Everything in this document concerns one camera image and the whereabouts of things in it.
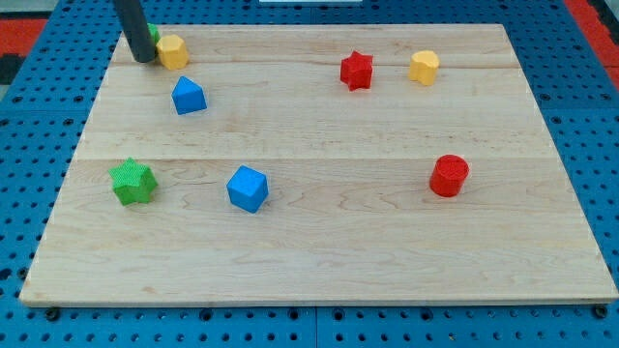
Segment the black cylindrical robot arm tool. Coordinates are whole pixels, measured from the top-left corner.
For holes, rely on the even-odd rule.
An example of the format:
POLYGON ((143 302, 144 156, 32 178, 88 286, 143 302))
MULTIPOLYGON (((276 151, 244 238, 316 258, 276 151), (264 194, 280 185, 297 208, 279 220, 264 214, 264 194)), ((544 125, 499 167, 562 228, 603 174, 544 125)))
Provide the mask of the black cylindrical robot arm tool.
POLYGON ((133 59, 149 63, 156 58, 156 49, 139 0, 113 0, 133 59))

